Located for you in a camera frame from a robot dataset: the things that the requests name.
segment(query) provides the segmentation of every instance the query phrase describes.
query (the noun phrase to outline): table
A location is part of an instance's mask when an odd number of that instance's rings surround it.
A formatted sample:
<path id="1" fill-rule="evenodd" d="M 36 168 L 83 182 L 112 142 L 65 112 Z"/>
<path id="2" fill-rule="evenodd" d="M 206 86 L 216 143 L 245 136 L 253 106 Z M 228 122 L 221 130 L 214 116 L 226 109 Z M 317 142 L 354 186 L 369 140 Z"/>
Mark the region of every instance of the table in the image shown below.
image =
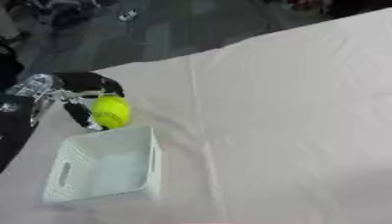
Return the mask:
<path id="1" fill-rule="evenodd" d="M 98 73 L 157 130 L 161 205 L 42 205 L 60 142 L 84 133 L 56 104 L 0 176 L 1 223 L 392 221 L 392 10 Z"/>

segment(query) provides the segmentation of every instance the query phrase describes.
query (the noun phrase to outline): white tablecloth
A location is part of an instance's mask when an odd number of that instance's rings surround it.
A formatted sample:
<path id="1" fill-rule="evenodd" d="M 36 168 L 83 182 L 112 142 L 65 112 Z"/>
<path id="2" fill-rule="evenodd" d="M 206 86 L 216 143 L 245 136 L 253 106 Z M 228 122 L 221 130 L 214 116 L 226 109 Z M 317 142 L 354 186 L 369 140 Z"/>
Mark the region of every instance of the white tablecloth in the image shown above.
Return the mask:
<path id="1" fill-rule="evenodd" d="M 164 150 L 159 206 L 42 204 L 59 104 L 0 175 L 0 223 L 391 223 L 392 10 L 98 71 Z"/>

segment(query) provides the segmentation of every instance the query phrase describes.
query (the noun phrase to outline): basket handle hole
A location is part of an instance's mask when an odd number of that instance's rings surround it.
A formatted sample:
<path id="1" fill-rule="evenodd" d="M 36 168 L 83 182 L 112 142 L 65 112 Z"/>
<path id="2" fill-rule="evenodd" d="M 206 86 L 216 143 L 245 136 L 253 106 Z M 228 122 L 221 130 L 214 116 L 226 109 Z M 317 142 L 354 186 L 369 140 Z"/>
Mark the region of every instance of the basket handle hole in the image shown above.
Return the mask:
<path id="1" fill-rule="evenodd" d="M 59 176 L 59 185 L 60 186 L 65 186 L 68 178 L 69 171 L 71 170 L 71 164 L 70 163 L 64 163 L 63 165 L 63 170 L 61 171 L 61 174 Z"/>

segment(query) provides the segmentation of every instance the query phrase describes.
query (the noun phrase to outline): white plastic basket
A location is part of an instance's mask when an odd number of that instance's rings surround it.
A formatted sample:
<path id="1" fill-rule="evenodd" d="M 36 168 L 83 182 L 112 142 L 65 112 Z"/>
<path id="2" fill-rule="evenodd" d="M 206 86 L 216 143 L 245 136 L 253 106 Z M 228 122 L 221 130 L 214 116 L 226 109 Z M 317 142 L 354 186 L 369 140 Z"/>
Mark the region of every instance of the white plastic basket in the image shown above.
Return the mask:
<path id="1" fill-rule="evenodd" d="M 160 179 L 161 150 L 151 127 L 74 136 L 59 149 L 44 202 L 73 204 L 125 193 L 156 200 Z"/>

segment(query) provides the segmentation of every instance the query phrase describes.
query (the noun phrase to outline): tennis ball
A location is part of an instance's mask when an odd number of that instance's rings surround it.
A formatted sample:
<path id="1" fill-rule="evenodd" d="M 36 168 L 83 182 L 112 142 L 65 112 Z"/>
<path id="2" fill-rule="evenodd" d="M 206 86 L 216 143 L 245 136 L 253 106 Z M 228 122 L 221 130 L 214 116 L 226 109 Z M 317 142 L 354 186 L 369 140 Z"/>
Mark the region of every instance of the tennis ball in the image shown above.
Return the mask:
<path id="1" fill-rule="evenodd" d="M 96 99 L 91 112 L 98 124 L 116 129 L 130 121 L 132 109 L 124 98 L 118 95 L 104 95 Z"/>

